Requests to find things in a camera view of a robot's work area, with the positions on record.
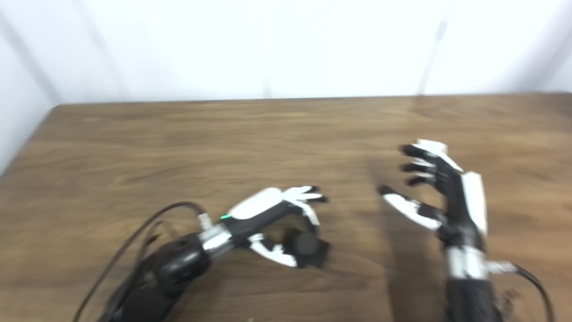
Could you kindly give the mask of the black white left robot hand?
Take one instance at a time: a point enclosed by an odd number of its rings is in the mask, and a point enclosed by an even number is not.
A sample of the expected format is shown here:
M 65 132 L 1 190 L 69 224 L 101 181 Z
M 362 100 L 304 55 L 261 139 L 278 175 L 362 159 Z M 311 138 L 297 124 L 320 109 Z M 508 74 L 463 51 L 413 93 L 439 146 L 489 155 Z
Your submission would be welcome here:
M 282 190 L 268 187 L 231 208 L 220 223 L 234 247 L 246 247 L 283 266 L 323 268 L 331 245 L 319 238 L 320 221 L 311 203 L 327 203 L 316 186 L 294 186 Z M 287 229 L 281 243 L 263 233 L 265 228 L 288 215 L 299 216 L 306 230 Z

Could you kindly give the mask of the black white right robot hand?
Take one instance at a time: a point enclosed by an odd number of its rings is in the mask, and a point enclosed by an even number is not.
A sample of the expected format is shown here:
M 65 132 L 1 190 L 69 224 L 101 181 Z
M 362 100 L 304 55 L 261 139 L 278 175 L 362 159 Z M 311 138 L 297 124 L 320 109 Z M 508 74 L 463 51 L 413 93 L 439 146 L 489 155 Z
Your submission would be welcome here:
M 407 186 L 429 185 L 445 201 L 440 209 L 412 199 L 387 185 L 378 187 L 382 198 L 403 216 L 437 232 L 445 247 L 473 247 L 484 251 L 488 234 L 484 184 L 480 174 L 464 171 L 439 141 L 418 140 L 400 146 L 400 152 L 413 161 L 401 166 L 403 173 L 415 173 Z

